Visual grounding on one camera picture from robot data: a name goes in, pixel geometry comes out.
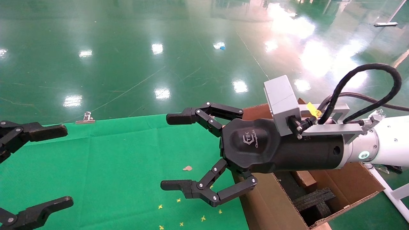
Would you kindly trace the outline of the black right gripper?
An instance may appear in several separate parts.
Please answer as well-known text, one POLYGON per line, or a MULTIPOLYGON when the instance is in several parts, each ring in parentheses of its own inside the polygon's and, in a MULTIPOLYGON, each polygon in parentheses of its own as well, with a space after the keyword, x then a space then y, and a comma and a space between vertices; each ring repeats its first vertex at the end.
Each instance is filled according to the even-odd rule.
POLYGON ((244 109, 210 102, 167 114, 169 125, 198 123, 220 137, 223 159, 200 181, 163 180, 161 189, 179 190, 185 198, 201 199, 215 208, 252 191, 258 181, 251 173, 336 169, 340 165, 345 146, 341 134, 282 136, 273 119, 245 121, 241 119, 243 114, 244 109), (223 127, 215 117, 231 122, 223 127), (242 172, 240 176, 244 180, 219 192, 213 191, 211 186, 228 166, 232 171, 242 172))

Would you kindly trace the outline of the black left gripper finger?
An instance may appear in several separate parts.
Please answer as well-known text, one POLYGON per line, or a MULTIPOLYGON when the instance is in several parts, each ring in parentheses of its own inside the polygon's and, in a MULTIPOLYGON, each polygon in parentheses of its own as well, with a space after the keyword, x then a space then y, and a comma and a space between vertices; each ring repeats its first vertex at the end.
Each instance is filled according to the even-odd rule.
POLYGON ((0 124, 0 163, 16 153, 28 142, 51 140, 68 135, 67 127, 63 124, 42 126, 38 122, 18 124, 1 121, 0 124))
POLYGON ((1 230, 34 230, 44 226, 48 217, 57 211, 73 206, 73 198, 64 196, 42 204, 38 204, 18 214, 0 208, 1 230))

